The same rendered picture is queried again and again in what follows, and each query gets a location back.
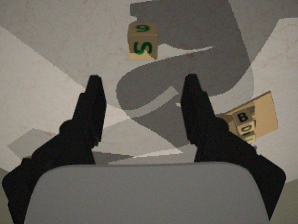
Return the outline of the tan block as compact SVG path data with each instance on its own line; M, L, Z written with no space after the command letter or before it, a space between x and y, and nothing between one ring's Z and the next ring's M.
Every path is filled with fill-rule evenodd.
M156 60L158 52L158 30L156 24L129 24L129 60Z
M239 135L255 130L254 120L248 108L233 113L232 116Z
M236 129L236 131L237 131L237 129ZM238 131L237 131L237 135L238 135L238 137L240 137L244 141L248 142L249 144L256 141L256 136L255 136L254 130L244 133L244 134L241 134L241 135L239 135Z

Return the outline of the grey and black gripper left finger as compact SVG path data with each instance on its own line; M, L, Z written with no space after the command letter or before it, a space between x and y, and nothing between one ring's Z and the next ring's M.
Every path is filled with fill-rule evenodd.
M19 224L24 224L33 190L45 172L66 165L95 164L91 149L101 142L106 106L101 77L90 75L72 119L63 122L59 134L36 149L30 160L3 178L3 190Z

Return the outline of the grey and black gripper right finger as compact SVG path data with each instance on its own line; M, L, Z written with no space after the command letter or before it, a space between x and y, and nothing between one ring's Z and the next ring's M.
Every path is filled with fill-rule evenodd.
M248 169L257 183L270 221L286 181L285 172L258 155L252 145L229 131L224 119L215 116L196 74L185 77L180 105L187 139L197 147L194 162L229 162Z

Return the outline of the tan flat mat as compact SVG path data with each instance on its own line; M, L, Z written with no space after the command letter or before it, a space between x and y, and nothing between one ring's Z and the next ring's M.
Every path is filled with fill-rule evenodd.
M254 132L256 139L279 129L270 91L217 117L227 121L229 124L229 131L237 135L232 114L247 108L255 122Z

